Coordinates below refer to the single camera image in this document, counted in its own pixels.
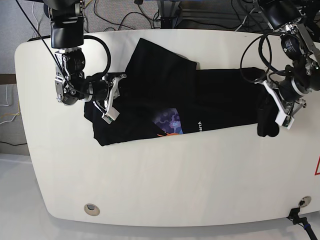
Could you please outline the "robot arm image left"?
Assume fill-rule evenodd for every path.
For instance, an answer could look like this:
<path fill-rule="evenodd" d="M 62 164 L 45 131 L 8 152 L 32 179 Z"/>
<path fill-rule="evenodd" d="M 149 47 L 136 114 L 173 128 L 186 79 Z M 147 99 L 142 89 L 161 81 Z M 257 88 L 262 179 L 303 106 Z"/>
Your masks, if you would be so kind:
<path fill-rule="evenodd" d="M 126 77 L 120 74 L 113 79 L 108 77 L 111 67 L 111 52 L 106 43 L 98 37 L 84 34 L 83 0 L 46 0 L 50 19 L 51 47 L 56 49 L 55 89 L 57 100 L 66 106 L 77 101 L 92 102 L 103 116 L 116 119 L 119 112 L 113 107 L 118 97 L 119 81 Z M 107 62 L 102 72 L 85 76 L 86 59 L 81 45 L 85 40 L 94 40 L 102 45 Z"/>

